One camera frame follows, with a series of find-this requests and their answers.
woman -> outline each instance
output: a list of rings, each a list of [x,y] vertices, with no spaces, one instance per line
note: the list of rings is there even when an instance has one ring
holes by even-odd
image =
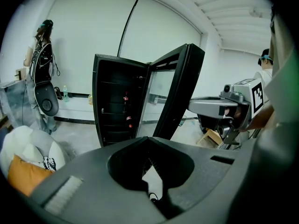
[[[35,37],[32,38],[30,45],[28,47],[27,55],[24,60],[24,66],[30,67],[32,66],[32,59],[33,59],[33,52],[39,51],[42,47],[46,44],[51,43],[50,36],[53,28],[53,22],[51,20],[45,20],[37,30],[37,34]],[[33,81],[33,74],[32,74],[32,67],[30,67],[29,73],[27,75],[27,93],[29,102],[31,104],[31,109],[39,128],[48,134],[51,134],[56,130],[54,117],[46,116],[45,123],[40,111],[38,104],[36,102],[35,94],[34,94],[34,87],[35,83]]]

white pillow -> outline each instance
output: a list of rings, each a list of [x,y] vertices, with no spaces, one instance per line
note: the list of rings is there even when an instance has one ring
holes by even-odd
[[[21,157],[27,144],[30,143],[28,137],[32,131],[33,129],[27,126],[21,126],[5,136],[0,152],[0,168],[5,178],[8,176],[9,166],[14,154]]]
[[[59,170],[62,166],[66,164],[64,159],[64,154],[61,147],[55,142],[52,142],[50,151],[49,151],[49,158],[55,160],[56,163],[56,170]]]
[[[22,156],[25,157],[26,161],[29,160],[32,162],[43,162],[43,156],[41,152],[38,151],[37,147],[30,143],[25,147]]]

white wall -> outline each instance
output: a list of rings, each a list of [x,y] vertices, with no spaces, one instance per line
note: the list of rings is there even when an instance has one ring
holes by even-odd
[[[240,51],[220,50],[207,34],[202,36],[200,48],[205,51],[205,58],[193,98],[218,96],[225,84],[252,78],[261,70],[257,64],[259,56]]]
[[[259,57],[241,51],[221,50],[218,62],[221,76],[219,76],[218,82],[222,85],[234,84],[247,78],[253,78],[254,74],[262,69],[257,64]]]
[[[31,37],[47,18],[55,0],[26,0],[17,8],[6,29],[0,53],[0,81],[15,80],[15,70],[23,68]]]
[[[128,24],[121,57],[153,62],[185,43],[199,46],[200,33],[164,5],[139,0]]]
[[[69,92],[92,91],[95,54],[117,56],[121,35],[136,0],[56,0],[52,44],[61,71],[53,85]]]
[[[221,71],[218,67],[220,49],[208,34],[203,34],[200,48],[204,50],[205,57],[200,75],[192,97],[214,96],[220,93],[218,77]]]

glasses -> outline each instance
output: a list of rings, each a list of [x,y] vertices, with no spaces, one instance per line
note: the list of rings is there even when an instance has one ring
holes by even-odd
[[[264,59],[273,61],[268,55],[264,55],[264,56],[260,57],[260,61],[262,61],[262,60],[264,60]]]

gray fabric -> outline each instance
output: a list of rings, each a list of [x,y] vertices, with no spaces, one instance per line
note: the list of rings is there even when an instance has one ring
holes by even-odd
[[[30,134],[30,141],[37,147],[43,157],[48,157],[52,142],[55,140],[46,132],[34,129]],[[69,162],[71,160],[70,157],[66,153],[65,149],[61,145],[59,146],[61,147],[65,162]]]
[[[27,81],[27,93],[28,93],[29,102],[31,104],[33,116],[35,117],[39,128],[47,133],[50,133],[50,130],[56,129],[54,117],[46,116],[47,123],[45,123],[40,113],[38,104],[36,102],[36,98],[34,95],[34,87],[35,87],[34,82],[31,79],[29,79]]]

